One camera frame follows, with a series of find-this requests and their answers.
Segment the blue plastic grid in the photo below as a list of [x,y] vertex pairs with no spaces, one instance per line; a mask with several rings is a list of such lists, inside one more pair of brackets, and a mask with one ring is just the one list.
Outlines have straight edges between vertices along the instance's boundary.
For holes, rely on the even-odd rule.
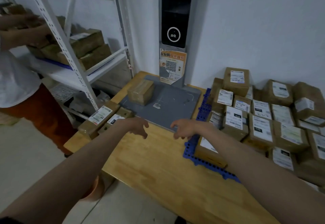
[[[199,113],[196,117],[196,120],[198,120],[198,121],[205,121],[209,116],[209,113],[211,111],[211,105],[207,104],[207,100],[210,95],[210,92],[211,92],[211,89],[208,88],[206,90],[205,94],[203,95],[204,96],[203,101],[202,101],[201,107],[199,107]],[[209,162],[206,162],[206,161],[201,160],[194,156],[195,147],[198,144],[199,137],[200,137],[199,135],[194,135],[189,141],[185,142],[185,150],[183,153],[183,157],[188,158],[191,161],[193,161],[195,166],[202,165],[202,166],[206,167],[207,169],[210,169],[214,172],[220,173],[221,176],[225,180],[229,178],[229,179],[232,179],[232,180],[240,183],[240,180],[237,178],[236,175],[226,171],[225,169],[222,169],[216,165],[213,165]]]

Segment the tiled floor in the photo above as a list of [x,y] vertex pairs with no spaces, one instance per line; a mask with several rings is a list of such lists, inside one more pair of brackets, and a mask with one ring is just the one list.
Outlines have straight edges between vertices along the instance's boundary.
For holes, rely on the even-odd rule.
[[[0,212],[64,160],[53,143],[20,120],[0,126]],[[172,224],[176,215],[154,200],[115,181],[97,203],[79,202],[64,224]]]

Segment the person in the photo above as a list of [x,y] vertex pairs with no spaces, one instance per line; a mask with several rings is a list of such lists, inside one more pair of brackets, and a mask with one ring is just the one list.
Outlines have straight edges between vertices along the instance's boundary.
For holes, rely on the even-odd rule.
[[34,14],[0,17],[0,112],[30,120],[37,130],[69,155],[71,152],[63,145],[76,130],[37,74],[20,64],[9,51],[37,43],[51,34],[46,24],[31,29],[5,31],[35,20],[38,20],[38,16]]
[[[325,197],[303,181],[217,130],[212,123],[181,119],[174,138],[204,136],[233,168],[253,197],[280,223],[323,223]],[[0,214],[3,223],[62,223],[93,183],[118,142],[127,132],[147,138],[142,118],[118,119],[61,164],[52,169]]]

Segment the orange pants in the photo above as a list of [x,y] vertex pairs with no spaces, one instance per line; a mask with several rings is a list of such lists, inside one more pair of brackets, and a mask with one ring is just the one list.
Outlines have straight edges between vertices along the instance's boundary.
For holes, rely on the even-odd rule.
[[41,84],[34,95],[25,101],[9,108],[0,108],[0,111],[30,120],[36,129],[51,139],[63,153],[71,154],[63,145],[76,130],[45,85]]

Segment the white shirt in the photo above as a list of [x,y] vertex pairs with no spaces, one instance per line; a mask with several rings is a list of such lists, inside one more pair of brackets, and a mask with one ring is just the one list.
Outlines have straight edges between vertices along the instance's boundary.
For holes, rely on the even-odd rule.
[[0,108],[25,101],[40,84],[37,74],[20,64],[9,50],[0,51]]

